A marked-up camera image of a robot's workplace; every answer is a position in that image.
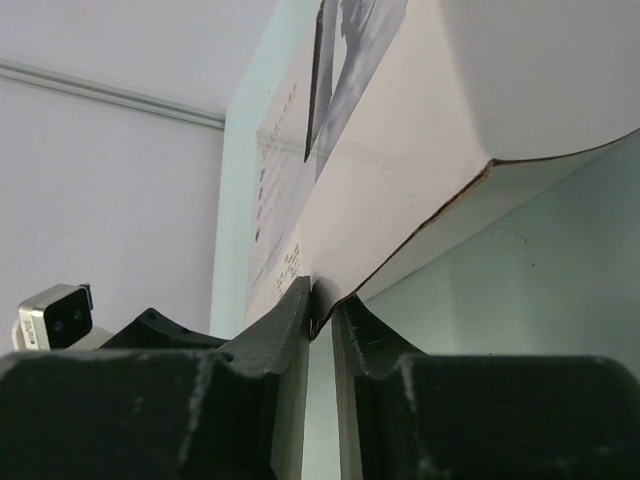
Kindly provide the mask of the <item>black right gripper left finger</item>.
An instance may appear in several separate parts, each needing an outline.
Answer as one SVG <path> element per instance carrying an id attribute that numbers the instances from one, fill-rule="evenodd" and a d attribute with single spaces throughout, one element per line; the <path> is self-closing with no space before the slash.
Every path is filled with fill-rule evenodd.
<path id="1" fill-rule="evenodd" d="M 1 360 L 5 479 L 297 479 L 306 277 L 217 349 L 23 351 Z"/>

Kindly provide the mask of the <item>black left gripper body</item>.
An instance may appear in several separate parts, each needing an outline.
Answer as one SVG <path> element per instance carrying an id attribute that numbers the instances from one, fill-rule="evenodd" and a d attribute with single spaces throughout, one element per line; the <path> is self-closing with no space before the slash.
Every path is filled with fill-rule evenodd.
<path id="1" fill-rule="evenodd" d="M 225 339 L 192 331 L 148 308 L 100 349 L 217 349 Z"/>

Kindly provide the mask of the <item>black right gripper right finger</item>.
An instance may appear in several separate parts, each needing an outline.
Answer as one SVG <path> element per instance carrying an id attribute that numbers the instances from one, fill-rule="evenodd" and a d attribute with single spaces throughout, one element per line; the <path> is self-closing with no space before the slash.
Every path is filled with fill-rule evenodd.
<path id="1" fill-rule="evenodd" d="M 613 359 L 430 355 L 357 297 L 332 340 L 345 479 L 639 475 L 639 383 Z"/>

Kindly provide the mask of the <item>white box with black tray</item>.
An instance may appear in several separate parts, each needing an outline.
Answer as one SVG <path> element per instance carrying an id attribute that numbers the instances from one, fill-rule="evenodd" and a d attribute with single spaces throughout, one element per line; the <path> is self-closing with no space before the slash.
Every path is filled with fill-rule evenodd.
<path id="1" fill-rule="evenodd" d="M 639 130 L 635 1 L 324 1 L 256 133 L 244 319 L 321 326 Z"/>

